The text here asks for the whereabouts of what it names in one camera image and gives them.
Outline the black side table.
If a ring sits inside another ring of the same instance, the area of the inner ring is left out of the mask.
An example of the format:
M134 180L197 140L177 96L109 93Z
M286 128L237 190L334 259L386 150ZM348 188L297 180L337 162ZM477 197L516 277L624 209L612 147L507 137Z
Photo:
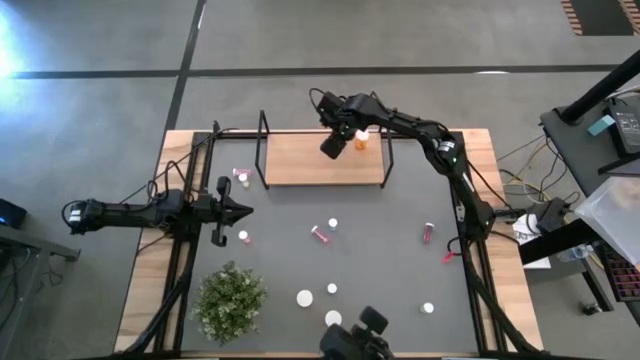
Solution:
M640 158L640 152L620 157L610 133L611 126L598 136L591 136L588 127L604 115L609 115L611 103L623 102L634 106L640 112L640 87L628 89L628 96L614 91L597 104L575 126L565 124L554 112L541 115L545 133L551 138L570 169L582 192L589 196L610 176L611 170L618 169L630 161Z

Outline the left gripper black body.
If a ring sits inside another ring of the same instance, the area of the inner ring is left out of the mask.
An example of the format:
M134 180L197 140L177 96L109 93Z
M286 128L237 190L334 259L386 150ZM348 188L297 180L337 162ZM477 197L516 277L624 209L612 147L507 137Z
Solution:
M217 247L225 247L227 237L224 230L230 225L231 180L226 176L219 177L216 191L218 198L210 193L201 193L198 196L193 205L194 214L202 223L216 224L216 228L212 231L211 243Z

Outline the black power supply box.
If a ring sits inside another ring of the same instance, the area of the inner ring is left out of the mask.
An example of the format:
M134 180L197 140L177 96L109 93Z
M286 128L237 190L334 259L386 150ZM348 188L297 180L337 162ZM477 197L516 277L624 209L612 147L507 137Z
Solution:
M535 216L537 230L550 232L563 225L565 216L569 211L570 205L566 201L555 197L549 201L534 205L531 214Z

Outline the clear plastic sheet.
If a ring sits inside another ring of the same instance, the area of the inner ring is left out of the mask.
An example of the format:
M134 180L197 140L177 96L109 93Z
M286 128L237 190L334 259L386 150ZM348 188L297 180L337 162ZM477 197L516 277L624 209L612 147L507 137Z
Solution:
M609 177L575 213L624 259L640 267L640 177Z

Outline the black bulky device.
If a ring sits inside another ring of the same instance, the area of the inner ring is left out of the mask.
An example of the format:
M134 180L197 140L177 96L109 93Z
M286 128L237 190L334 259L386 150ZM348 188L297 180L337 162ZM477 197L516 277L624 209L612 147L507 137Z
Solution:
M389 344L381 335L388 320L371 306L359 316L365 327L354 324L345 330L337 323L331 324L322 335L319 349L324 360L396 360Z

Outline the white printed paper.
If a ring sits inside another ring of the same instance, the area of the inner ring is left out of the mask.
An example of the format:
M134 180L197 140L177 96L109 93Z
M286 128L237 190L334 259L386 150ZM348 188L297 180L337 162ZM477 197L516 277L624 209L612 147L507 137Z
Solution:
M537 229L537 224L538 221L535 214L522 215L512 224L515 238L520 245L524 245L540 235L540 231ZM524 266L525 270L548 270L550 268L551 263L548 257Z

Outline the dark rug red striped edges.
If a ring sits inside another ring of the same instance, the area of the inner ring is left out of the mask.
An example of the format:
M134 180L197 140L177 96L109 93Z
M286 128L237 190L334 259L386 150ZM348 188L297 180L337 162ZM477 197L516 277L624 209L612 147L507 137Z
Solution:
M640 0L560 0L577 36L639 36Z

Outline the black stand beam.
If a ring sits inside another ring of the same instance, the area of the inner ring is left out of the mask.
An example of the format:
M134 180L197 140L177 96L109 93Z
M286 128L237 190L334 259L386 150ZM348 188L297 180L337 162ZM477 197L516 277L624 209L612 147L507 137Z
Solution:
M602 237L581 219L543 233L519 246L523 265L583 244L601 241Z

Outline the grey desk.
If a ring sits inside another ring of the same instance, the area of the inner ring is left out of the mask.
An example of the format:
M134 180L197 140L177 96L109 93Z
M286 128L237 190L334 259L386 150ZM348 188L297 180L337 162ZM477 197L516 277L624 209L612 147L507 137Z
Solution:
M78 260L79 249L38 238L0 225L0 360L26 323L27 313L53 255L67 262Z

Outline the green artificial potted plant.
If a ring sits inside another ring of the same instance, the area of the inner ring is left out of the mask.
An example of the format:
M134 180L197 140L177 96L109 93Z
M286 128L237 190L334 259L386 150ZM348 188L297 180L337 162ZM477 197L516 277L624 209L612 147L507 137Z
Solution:
M262 276L229 261L201 279L191 314L208 340L224 346L259 332L256 318L267 298Z

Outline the black slotted rack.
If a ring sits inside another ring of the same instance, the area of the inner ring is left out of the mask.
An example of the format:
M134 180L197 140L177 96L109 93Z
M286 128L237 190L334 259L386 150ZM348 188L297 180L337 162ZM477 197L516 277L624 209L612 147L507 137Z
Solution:
M618 302L640 302L640 271L618 254L610 245L601 241L596 253Z

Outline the black power adapter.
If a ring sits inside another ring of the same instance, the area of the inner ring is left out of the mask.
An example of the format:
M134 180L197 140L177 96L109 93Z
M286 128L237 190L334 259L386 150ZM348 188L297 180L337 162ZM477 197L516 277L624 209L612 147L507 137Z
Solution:
M609 115L614 119L610 133L620 157L640 152L640 112L623 102L611 103Z

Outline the black device blue light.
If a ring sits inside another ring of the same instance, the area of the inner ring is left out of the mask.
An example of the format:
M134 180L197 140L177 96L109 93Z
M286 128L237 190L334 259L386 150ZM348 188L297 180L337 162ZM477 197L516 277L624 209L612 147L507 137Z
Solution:
M27 211L24 208L0 198L0 225L20 229L26 215Z

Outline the black round pole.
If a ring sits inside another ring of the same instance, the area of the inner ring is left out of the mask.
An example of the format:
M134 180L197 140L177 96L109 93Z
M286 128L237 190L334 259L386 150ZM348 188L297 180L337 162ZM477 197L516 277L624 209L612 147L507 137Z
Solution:
M589 89L578 100L564 109L556 108L554 112L562 122L575 126L581 122L583 115L638 74L640 74L640 49Z

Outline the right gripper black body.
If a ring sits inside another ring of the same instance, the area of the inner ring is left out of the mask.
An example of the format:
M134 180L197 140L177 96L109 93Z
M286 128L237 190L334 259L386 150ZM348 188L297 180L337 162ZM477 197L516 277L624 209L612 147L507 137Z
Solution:
M340 115L338 117L338 133L344 141L351 141L358 131L364 129L364 122L352 114Z

